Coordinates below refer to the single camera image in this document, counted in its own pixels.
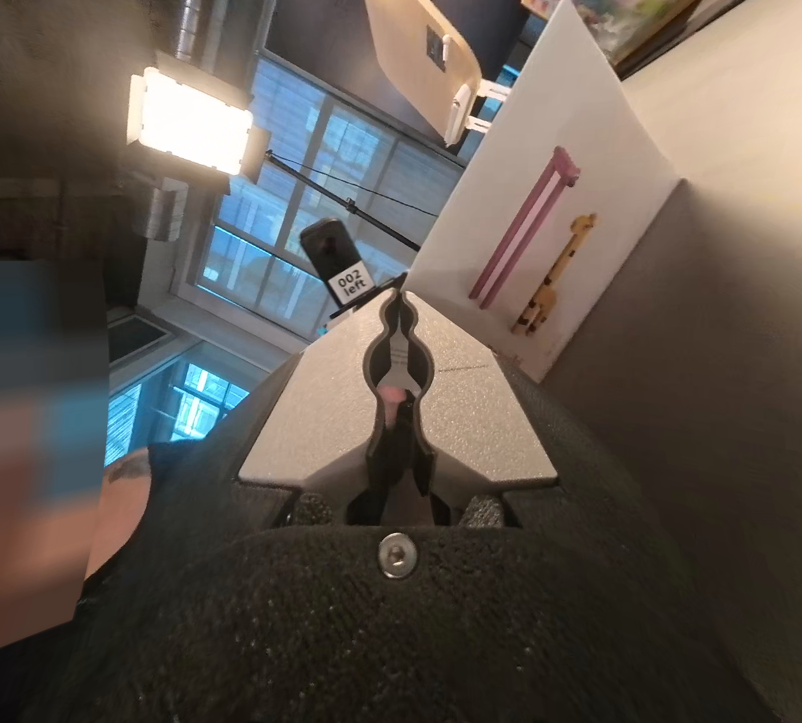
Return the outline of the black light stand pole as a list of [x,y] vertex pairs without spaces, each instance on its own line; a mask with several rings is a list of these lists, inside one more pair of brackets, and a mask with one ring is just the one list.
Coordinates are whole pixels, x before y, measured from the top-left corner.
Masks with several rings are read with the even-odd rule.
[[339,207],[343,208],[351,216],[360,218],[361,220],[368,223],[370,226],[375,227],[376,229],[380,230],[387,236],[392,237],[395,241],[401,243],[403,246],[409,248],[415,253],[420,252],[421,249],[420,244],[417,244],[412,239],[406,237],[405,235],[396,231],[386,223],[380,221],[379,219],[367,213],[365,210],[363,210],[356,204],[356,201],[354,199],[344,198],[340,195],[337,195],[336,193],[328,190],[326,187],[312,180],[310,177],[304,175],[300,170],[294,169],[287,162],[276,156],[271,149],[266,150],[264,160],[272,167],[279,169],[286,175],[293,177],[297,181],[301,182],[304,186],[310,188],[311,190],[325,197],[332,203],[335,203]]

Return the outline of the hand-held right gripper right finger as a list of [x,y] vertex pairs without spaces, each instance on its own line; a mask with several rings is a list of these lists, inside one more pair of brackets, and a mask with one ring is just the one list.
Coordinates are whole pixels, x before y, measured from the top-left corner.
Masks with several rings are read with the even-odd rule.
[[424,495],[475,497],[550,487],[555,466],[494,352],[436,308],[403,291],[416,484]]

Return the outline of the large glass window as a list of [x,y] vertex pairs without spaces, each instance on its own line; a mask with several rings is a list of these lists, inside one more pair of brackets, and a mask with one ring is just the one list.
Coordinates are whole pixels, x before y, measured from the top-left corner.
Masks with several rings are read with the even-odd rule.
[[340,219],[377,285],[401,275],[416,256],[331,196],[421,245],[464,167],[274,60],[259,62],[252,92],[250,108],[270,133],[268,148],[326,195],[269,163],[255,183],[233,178],[210,211],[193,283],[225,307],[312,341],[336,304],[302,249],[306,227]]

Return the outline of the yellow giraffe figure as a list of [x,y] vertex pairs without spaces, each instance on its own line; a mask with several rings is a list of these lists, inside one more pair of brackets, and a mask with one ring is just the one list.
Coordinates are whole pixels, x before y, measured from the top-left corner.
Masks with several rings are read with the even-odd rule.
[[589,233],[596,226],[596,220],[597,213],[578,216],[573,220],[569,227],[571,232],[569,241],[561,250],[516,322],[510,328],[510,332],[513,335],[530,337],[547,321],[557,302],[554,286],[571,263],[576,252],[586,241]]

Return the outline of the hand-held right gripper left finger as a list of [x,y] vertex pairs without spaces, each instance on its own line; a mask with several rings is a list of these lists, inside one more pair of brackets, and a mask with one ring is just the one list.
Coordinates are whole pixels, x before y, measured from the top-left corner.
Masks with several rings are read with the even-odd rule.
[[307,347],[238,473],[240,481],[352,501],[385,428],[400,291],[389,288]]

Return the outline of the LED light panel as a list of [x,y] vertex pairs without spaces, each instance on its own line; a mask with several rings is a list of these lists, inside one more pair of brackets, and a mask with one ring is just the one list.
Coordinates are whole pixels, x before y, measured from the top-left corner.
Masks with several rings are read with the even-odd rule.
[[162,51],[131,77],[125,167],[227,195],[233,178],[257,183],[270,133],[240,88]]

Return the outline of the large dark display screen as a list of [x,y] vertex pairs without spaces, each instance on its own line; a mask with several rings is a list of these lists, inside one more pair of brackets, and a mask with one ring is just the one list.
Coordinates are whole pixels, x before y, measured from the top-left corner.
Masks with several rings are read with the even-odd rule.
[[[520,0],[432,0],[476,54],[486,78],[520,69],[543,22]],[[379,67],[364,0],[277,0],[267,48],[328,85],[432,136]]]

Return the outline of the pink toy frame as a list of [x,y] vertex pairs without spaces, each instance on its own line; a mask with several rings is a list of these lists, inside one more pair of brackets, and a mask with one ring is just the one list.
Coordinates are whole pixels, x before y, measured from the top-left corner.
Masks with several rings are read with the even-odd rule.
[[568,151],[555,147],[468,294],[480,310],[492,306],[562,194],[576,185],[580,174]]

